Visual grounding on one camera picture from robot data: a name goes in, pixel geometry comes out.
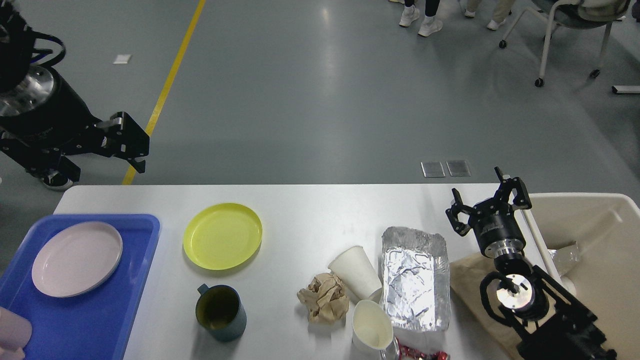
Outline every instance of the brown paper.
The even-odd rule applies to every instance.
[[[349,298],[345,285],[333,274],[318,274],[309,286],[298,291],[298,299],[309,309],[309,322],[333,323],[346,316]]]
[[[509,356],[513,360],[522,360],[516,349],[516,345],[521,341],[518,334],[512,328],[490,318],[480,301],[480,282],[486,274],[493,271],[495,271],[493,261],[480,255],[479,252],[467,256],[451,263],[451,288]]]

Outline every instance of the green mug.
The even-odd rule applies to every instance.
[[[240,296],[231,286],[206,284],[198,288],[196,319],[218,341],[232,341],[244,333],[246,313]]]

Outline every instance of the black cable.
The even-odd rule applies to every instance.
[[[57,37],[55,37],[53,35],[39,33],[37,31],[33,32],[33,36],[36,39],[42,39],[42,40],[54,42],[54,43],[60,45],[60,47],[61,47],[60,52],[56,56],[54,56],[50,60],[47,60],[47,61],[43,62],[42,64],[40,64],[41,66],[51,67],[51,66],[61,62],[62,59],[65,58],[65,55],[67,54],[67,48],[65,47],[65,44],[62,42],[62,40],[58,39]],[[36,56],[31,58],[31,63],[34,63],[34,62],[39,61],[39,60],[42,60],[43,58],[45,58],[45,56],[53,53],[53,50],[50,50],[50,49],[34,49],[33,51],[34,51],[34,53],[36,53],[38,55],[36,55]]]

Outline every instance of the trash bin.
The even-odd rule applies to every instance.
[[[537,193],[531,202],[525,219],[550,274],[557,278],[548,249],[576,243],[579,261],[563,284],[598,317],[603,347],[619,360],[638,359],[640,209],[615,193]]]

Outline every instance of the table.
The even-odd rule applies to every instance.
[[[309,324],[296,298],[315,274],[352,245],[379,267],[381,235],[389,226],[440,233],[449,261],[478,252],[473,234],[461,238],[445,209],[451,188],[465,203],[493,196],[497,184],[144,185],[75,186],[56,214],[149,213],[161,223],[157,245],[124,359],[365,359],[351,344],[353,303],[346,321]],[[221,272],[198,268],[182,249],[188,222],[221,202],[252,208],[263,226],[262,245],[247,263]],[[543,266],[521,211],[527,257]],[[247,312],[244,335],[218,343],[195,319],[197,288],[233,286]],[[452,294],[449,329],[440,334],[397,333],[422,350],[442,347],[458,359],[507,359],[462,301]]]

